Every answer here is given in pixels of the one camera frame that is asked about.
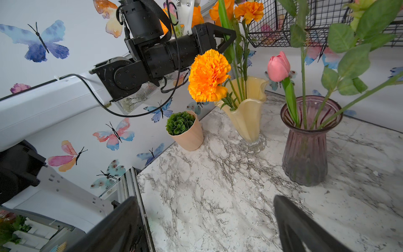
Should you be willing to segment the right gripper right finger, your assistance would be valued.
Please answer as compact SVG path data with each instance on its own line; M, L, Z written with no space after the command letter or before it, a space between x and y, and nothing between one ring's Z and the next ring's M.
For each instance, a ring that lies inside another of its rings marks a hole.
M287 197L276 195L273 205L284 252L305 252L306 249L312 252L350 251Z

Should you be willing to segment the pink tulip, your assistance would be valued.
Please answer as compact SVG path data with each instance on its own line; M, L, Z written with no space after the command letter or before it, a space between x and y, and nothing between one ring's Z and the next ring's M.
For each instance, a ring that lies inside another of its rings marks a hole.
M278 56L271 57L268 62L267 72L271 81L281 83L291 119L297 127L301 126L294 84L290 77L291 65L283 51Z

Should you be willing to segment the purple glass vase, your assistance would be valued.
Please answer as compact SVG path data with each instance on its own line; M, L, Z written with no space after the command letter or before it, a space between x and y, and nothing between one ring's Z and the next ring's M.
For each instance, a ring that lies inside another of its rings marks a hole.
M326 134L343 119L340 114L323 128L319 126L341 110L341 106L329 99L321 111L317 123L310 129L324 97L306 96L307 129L298 128L293 122L287 105L281 109L282 122L289 128L289 134L282 158L282 168L289 179L299 185L316 186L325 180L328 173Z

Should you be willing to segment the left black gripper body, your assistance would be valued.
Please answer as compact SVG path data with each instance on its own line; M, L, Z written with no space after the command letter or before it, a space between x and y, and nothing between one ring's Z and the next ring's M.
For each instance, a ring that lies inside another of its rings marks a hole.
M195 37L197 48L200 54L210 49L217 49L214 38L215 25L212 23L199 24L192 28L192 35Z

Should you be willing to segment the white mesh wall basket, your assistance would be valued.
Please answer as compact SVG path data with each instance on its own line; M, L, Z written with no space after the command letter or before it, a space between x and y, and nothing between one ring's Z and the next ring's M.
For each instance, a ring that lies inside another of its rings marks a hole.
M175 87L179 88L184 85L184 83L187 82L189 74L190 69L186 68L165 75L159 80L160 85L158 87L150 82L144 83L138 92L119 100L116 105L124 115L128 115L140 105L148 101L156 93L167 94L172 92Z

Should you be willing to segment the yellow ruffled vase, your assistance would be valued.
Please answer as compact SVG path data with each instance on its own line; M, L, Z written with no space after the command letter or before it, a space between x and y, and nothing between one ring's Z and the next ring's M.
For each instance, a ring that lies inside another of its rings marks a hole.
M264 79L248 77L246 81L248 98L238 104L235 111L231 111L230 106L221 100L215 102L215 105L228 115L242 137L240 146L247 153L259 153L266 145L266 138L260 132L260 120L262 106L266 101L264 91L267 83Z

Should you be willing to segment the orange carnation flower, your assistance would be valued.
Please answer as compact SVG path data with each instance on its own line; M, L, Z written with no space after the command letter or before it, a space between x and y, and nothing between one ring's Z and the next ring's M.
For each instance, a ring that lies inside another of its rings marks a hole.
M243 34L238 34L237 36L241 39L240 42L236 43L236 54L240 56L237 59L237 69L240 73L241 77L241 86L239 90L240 94L240 101L244 101L248 98L247 93L247 79L248 74L247 70L250 66L249 63L249 27L252 22L259 22L263 18L263 11L264 6L263 3L256 2L256 1L246 1L238 6L235 7L234 15L237 19L238 23L242 25Z

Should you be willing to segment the pink rose pair stem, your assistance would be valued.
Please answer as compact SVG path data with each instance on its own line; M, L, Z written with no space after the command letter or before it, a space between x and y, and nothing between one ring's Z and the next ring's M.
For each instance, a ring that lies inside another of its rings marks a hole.
M306 84L305 84L305 67L304 59L306 57L305 47L307 45L306 19L309 15L310 8L307 0L279 0L283 9L292 17L296 18L293 25L290 26L291 42L294 48L300 48L301 51L301 75L302 75L302 122L303 128L307 130L307 105L306 105Z

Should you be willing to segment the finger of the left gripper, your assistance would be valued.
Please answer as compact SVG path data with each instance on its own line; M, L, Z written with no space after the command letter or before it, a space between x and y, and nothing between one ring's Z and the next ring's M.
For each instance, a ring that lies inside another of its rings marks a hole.
M232 29L223 28L212 23L207 23L207 33L212 49L216 49L223 54L225 50L231 47L232 43L237 38L237 34ZM217 45L215 39L222 38L224 42Z

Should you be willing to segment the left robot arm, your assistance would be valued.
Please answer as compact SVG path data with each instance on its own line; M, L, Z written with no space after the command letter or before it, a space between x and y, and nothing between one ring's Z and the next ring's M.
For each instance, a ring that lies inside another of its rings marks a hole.
M63 177L101 196L110 188L94 183L111 161L142 169L173 143L165 128L169 116L196 106L187 90L186 70L196 55L215 47L218 28L202 24L191 35L142 47L148 80L141 85L132 82L137 69L109 70L108 65L34 85L42 77L124 51L122 42L103 35L74 33L76 21L60 27L71 51L66 63L18 63L11 45L14 35L1 25L1 88L16 81L13 94L1 98L1 150L26 140L46 158L71 156L62 146L69 141L79 160Z

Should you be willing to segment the orange marigold stem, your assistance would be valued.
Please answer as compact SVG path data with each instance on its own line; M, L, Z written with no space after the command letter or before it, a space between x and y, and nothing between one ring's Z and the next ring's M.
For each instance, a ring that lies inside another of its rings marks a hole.
M219 102L231 111L238 109L240 95L229 72L232 67L227 58L217 50L210 49L195 57L191 65L188 91L196 102Z

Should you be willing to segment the potted green succulent plant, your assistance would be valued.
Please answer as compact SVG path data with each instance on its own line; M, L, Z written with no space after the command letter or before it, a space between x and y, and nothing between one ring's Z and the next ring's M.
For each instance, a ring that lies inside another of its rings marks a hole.
M172 114L167 120L166 130L186 151L197 150L204 141L201 123L193 111Z

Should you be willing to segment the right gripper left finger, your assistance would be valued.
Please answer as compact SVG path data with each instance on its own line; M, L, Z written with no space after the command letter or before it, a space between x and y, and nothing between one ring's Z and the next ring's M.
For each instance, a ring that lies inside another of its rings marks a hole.
M139 252L140 209L131 196L95 226L69 252Z

